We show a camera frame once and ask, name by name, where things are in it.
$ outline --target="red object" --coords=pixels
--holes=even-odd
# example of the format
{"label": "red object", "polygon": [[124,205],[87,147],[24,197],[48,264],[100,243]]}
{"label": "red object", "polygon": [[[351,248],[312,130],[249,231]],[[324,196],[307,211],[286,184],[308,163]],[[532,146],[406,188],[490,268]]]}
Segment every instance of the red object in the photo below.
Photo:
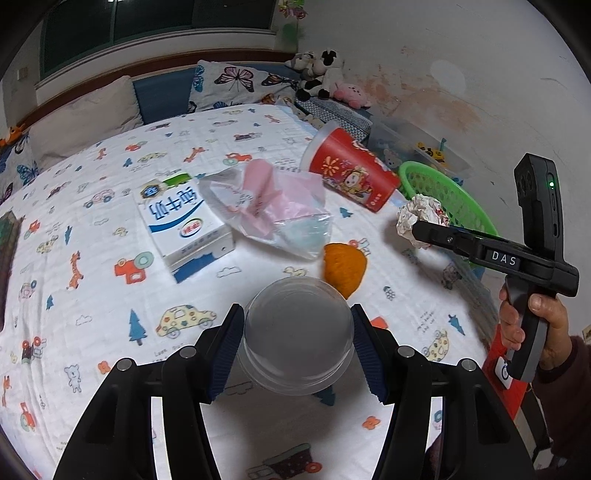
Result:
{"label": "red object", "polygon": [[386,323],[386,320],[384,320],[382,317],[376,317],[373,320],[371,320],[370,323],[374,327],[377,327],[377,328],[383,328],[383,329],[388,328],[388,324]]}
{"label": "red object", "polygon": [[491,349],[489,350],[488,356],[482,366],[482,371],[491,383],[492,388],[501,398],[507,412],[509,412],[511,418],[514,419],[521,402],[523,401],[528,384],[514,378],[513,382],[511,382],[511,387],[507,390],[501,383],[501,380],[496,376],[496,362],[500,356],[505,356],[506,353],[507,348],[501,343],[501,327],[500,325],[497,325],[495,339],[492,342]]}
{"label": "red object", "polygon": [[384,206],[400,179],[345,130],[329,122],[306,148],[300,168],[372,212]]}
{"label": "red object", "polygon": [[127,285],[144,281],[146,279],[146,273],[144,270],[140,270],[134,265],[133,260],[125,260],[122,258],[115,265],[115,275],[120,277],[125,275],[125,282]]}

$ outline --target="pink plush toy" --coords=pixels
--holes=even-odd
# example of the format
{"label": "pink plush toy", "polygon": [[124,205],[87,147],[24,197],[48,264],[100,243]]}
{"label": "pink plush toy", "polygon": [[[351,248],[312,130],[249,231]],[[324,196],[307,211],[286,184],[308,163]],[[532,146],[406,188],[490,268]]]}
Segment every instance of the pink plush toy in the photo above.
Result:
{"label": "pink plush toy", "polygon": [[356,110],[371,107],[367,93],[357,85],[351,83],[338,82],[333,97],[335,100],[347,103],[347,105]]}

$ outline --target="window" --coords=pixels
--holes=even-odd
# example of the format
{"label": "window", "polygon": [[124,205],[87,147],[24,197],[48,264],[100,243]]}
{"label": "window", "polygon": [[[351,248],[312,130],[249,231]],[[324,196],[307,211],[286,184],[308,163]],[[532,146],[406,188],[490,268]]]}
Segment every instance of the window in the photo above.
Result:
{"label": "window", "polygon": [[41,36],[41,78],[126,41],[195,28],[266,30],[276,0],[64,0]]}

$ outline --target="finger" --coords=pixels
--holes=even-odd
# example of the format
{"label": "finger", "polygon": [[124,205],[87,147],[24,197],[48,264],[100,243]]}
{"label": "finger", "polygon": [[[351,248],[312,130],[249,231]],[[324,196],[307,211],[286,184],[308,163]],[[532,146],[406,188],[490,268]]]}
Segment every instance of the finger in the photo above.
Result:
{"label": "finger", "polygon": [[523,343],[525,332],[517,325],[501,325],[502,337],[512,343]]}
{"label": "finger", "polygon": [[506,338],[501,339],[501,343],[504,347],[508,348],[509,350],[519,350],[521,348],[520,343],[513,343],[510,340],[507,340]]}
{"label": "finger", "polygon": [[538,317],[548,320],[548,323],[554,328],[562,328],[568,325],[569,319],[566,307],[562,305],[559,299],[534,293],[528,301],[528,306]]}
{"label": "finger", "polygon": [[501,324],[507,323],[509,325],[515,325],[519,322],[519,313],[517,313],[517,310],[515,310],[513,305],[505,300],[501,303],[501,307],[499,308],[499,318]]}

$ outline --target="pillow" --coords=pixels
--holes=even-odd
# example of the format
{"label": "pillow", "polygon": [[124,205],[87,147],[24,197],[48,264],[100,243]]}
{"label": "pillow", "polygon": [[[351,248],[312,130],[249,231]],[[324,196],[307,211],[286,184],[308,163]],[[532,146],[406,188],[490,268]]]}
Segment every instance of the pillow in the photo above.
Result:
{"label": "pillow", "polygon": [[318,97],[312,97],[305,102],[295,100],[295,105],[305,113],[319,118],[324,123],[336,120],[341,128],[347,130],[349,135],[360,143],[363,143],[369,137],[373,122],[360,115],[359,110],[353,110],[348,105],[331,99],[323,100]]}
{"label": "pillow", "polygon": [[297,81],[261,70],[199,60],[189,94],[188,113],[242,103],[275,103],[293,98]]}
{"label": "pillow", "polygon": [[37,175],[39,170],[31,151],[29,135],[24,134],[0,153],[0,205]]}
{"label": "pillow", "polygon": [[143,125],[129,76],[90,92],[34,124],[31,148],[41,171],[114,135]]}

